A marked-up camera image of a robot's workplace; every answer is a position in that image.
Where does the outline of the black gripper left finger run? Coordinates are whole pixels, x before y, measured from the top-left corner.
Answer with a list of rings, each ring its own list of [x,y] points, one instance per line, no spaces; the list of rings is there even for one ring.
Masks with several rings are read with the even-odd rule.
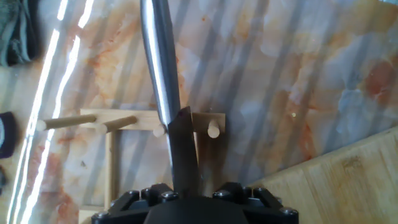
[[[91,216],[91,224],[128,224],[144,223],[150,210],[159,204],[179,199],[167,184],[155,184],[151,187],[138,190],[130,190],[111,206]]]

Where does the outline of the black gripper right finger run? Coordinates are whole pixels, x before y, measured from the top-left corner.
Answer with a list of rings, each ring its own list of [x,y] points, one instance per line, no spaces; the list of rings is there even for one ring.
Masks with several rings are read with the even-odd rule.
[[[213,192],[212,199],[237,208],[248,223],[299,223],[299,212],[283,206],[280,199],[264,187],[245,187],[237,182],[227,182]]]

